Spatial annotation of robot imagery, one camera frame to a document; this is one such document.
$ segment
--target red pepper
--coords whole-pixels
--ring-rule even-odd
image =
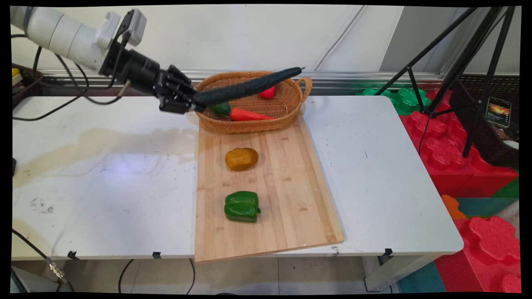
[[[272,88],[268,88],[265,91],[259,93],[259,96],[264,98],[273,98],[275,95],[275,85]]]
[[[274,119],[266,115],[254,113],[254,112],[239,109],[239,108],[231,109],[230,116],[231,116],[231,119],[234,121]]]

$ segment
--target white table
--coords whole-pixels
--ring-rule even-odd
[[[69,97],[34,97],[36,117]],[[111,98],[102,97],[101,101]],[[345,241],[271,256],[395,256],[367,260],[381,289],[463,241],[390,100],[313,96],[302,107]],[[36,122],[13,120],[13,228],[54,259],[194,256],[198,118],[160,112],[151,97],[100,106],[79,99]],[[40,259],[12,237],[12,260]]]

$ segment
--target green bell pepper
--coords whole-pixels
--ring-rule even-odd
[[[231,106],[228,102],[210,106],[209,109],[216,114],[229,115],[231,113]]]
[[[223,211],[229,220],[257,222],[257,213],[261,212],[259,197],[257,193],[249,191],[231,193],[226,197]]]

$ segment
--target smartphone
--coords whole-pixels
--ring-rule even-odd
[[[486,105],[486,120],[494,126],[507,129],[510,126],[512,103],[489,97]]]

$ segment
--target basket handle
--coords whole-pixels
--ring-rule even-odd
[[[309,97],[310,91],[312,90],[312,79],[310,77],[303,77],[296,81],[296,85],[299,87],[301,81],[305,82],[305,93],[303,94],[303,98],[301,99],[301,103],[305,102],[306,98]]]

